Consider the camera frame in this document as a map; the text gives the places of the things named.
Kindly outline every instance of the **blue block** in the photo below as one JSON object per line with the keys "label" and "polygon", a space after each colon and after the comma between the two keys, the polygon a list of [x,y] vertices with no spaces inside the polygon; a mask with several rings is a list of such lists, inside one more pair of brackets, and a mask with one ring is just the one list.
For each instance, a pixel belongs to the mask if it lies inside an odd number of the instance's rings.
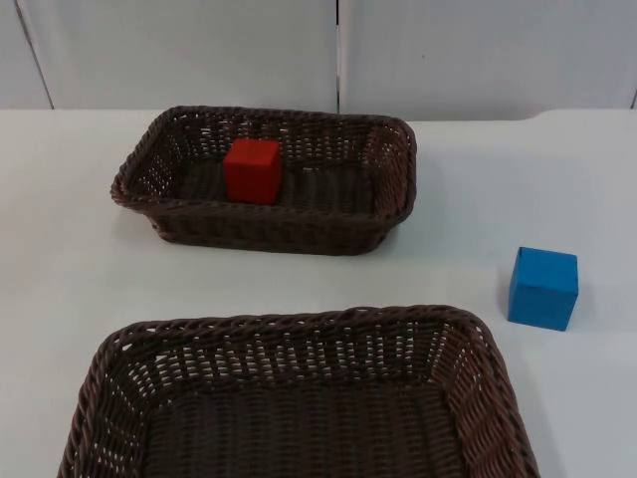
{"label": "blue block", "polygon": [[577,256],[521,247],[509,286],[509,321],[565,331],[579,294]]}

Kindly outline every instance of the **woven basket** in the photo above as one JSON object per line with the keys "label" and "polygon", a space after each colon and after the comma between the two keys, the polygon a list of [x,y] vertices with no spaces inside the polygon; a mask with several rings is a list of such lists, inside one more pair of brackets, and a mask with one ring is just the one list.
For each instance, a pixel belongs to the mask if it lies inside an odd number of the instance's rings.
{"label": "woven basket", "polygon": [[[238,137],[280,143],[274,206],[228,201],[222,161]],[[177,107],[152,123],[110,193],[171,242],[359,254],[411,212],[415,159],[413,131],[400,119]]]}
{"label": "woven basket", "polygon": [[59,477],[537,477],[485,325],[442,306],[130,326]]}

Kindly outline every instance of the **white table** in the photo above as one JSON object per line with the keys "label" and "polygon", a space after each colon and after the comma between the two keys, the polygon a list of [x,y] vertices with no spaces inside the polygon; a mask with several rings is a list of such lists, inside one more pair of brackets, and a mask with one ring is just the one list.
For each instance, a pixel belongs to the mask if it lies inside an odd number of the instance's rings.
{"label": "white table", "polygon": [[[637,445],[637,114],[416,122],[418,198],[381,247],[170,245],[115,206],[157,112],[0,112],[0,476],[54,476],[112,331],[146,320],[443,303],[493,331],[542,476],[628,477]],[[509,324],[518,246],[579,256],[568,331]]]}

